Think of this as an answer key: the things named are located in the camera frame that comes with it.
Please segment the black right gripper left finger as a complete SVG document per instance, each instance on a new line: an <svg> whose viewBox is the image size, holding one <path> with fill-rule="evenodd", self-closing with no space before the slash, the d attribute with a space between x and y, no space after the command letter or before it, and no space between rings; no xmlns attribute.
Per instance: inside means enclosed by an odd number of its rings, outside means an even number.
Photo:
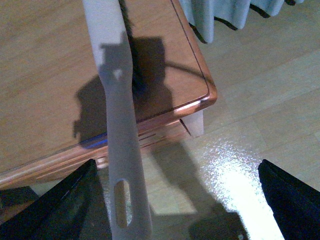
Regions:
<svg viewBox="0 0 320 240"><path fill-rule="evenodd" d="M98 240L90 216L97 167L93 159L0 226L2 240Z"/></svg>

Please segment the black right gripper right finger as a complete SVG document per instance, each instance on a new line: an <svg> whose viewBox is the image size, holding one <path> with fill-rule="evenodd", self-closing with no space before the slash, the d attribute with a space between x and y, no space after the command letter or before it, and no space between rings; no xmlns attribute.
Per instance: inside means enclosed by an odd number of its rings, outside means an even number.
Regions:
<svg viewBox="0 0 320 240"><path fill-rule="evenodd" d="M320 192L263 159L259 180L267 204L286 240L320 238Z"/></svg>

